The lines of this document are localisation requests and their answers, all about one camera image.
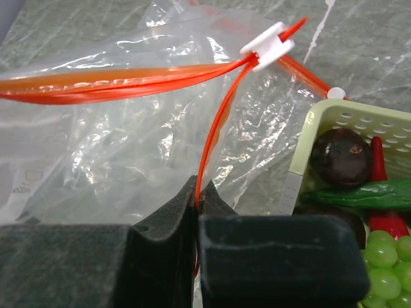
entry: marble surface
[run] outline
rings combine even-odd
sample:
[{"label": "marble surface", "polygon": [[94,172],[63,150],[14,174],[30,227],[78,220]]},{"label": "marble surface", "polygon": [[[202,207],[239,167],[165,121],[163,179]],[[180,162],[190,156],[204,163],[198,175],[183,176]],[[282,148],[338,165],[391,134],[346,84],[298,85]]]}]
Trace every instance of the marble surface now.
[{"label": "marble surface", "polygon": [[[411,111],[409,0],[205,0],[254,10],[273,20],[309,20],[292,56],[355,101]],[[133,30],[147,0],[27,0],[3,46],[0,71],[47,59]],[[249,185],[241,214],[271,214],[292,154]],[[199,293],[195,307],[200,307]]]}]

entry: green pepper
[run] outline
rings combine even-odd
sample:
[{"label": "green pepper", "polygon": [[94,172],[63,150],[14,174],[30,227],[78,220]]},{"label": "green pepper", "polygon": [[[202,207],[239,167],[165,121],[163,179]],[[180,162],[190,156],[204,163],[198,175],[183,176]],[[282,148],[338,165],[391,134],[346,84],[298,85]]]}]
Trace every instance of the green pepper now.
[{"label": "green pepper", "polygon": [[387,180],[370,182],[357,189],[335,188],[306,192],[301,202],[315,202],[336,207],[356,207],[360,209],[410,210],[411,180]]}]

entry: clear plastic bag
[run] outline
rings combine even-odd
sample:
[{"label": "clear plastic bag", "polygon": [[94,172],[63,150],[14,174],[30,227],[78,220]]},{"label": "clear plastic bag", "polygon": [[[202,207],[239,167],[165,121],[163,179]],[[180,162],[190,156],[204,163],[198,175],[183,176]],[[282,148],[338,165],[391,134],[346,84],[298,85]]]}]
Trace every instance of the clear plastic bag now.
[{"label": "clear plastic bag", "polygon": [[[1,79],[88,69],[225,63],[274,22],[188,0],[153,2],[138,31]],[[92,105],[2,100],[0,149],[7,196],[0,217],[26,210],[43,223],[136,223],[198,171],[211,122],[238,70],[192,87]],[[295,145],[319,98],[280,67],[250,73],[230,114],[214,183],[234,205],[248,184]]]}]

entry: basket rim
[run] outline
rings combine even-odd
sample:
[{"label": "basket rim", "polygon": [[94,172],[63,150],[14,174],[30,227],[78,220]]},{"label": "basket rim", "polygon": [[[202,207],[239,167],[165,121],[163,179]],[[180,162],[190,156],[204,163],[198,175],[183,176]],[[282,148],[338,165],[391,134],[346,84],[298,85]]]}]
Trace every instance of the basket rim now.
[{"label": "basket rim", "polygon": [[408,112],[357,103],[355,101],[344,99],[324,99],[314,104],[307,113],[298,143],[295,147],[289,172],[304,176],[311,155],[310,151],[307,151],[307,149],[311,149],[315,142],[323,114],[334,107],[344,108],[347,112],[355,110],[356,112],[364,112],[369,115],[383,115],[387,119],[409,121],[411,126],[411,113]]}]

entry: red chili pepper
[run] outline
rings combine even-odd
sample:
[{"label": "red chili pepper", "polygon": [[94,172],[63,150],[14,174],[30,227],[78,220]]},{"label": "red chili pepper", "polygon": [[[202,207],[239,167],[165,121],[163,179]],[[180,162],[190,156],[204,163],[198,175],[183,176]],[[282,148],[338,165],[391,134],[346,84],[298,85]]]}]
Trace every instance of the red chili pepper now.
[{"label": "red chili pepper", "polygon": [[[381,138],[372,138],[371,149],[374,164],[372,165],[370,182],[388,180],[385,172],[383,143]],[[391,234],[395,240],[398,240],[401,236],[410,235],[404,219],[394,211],[372,211],[369,218],[369,225],[370,232],[375,230],[383,230]]]}]

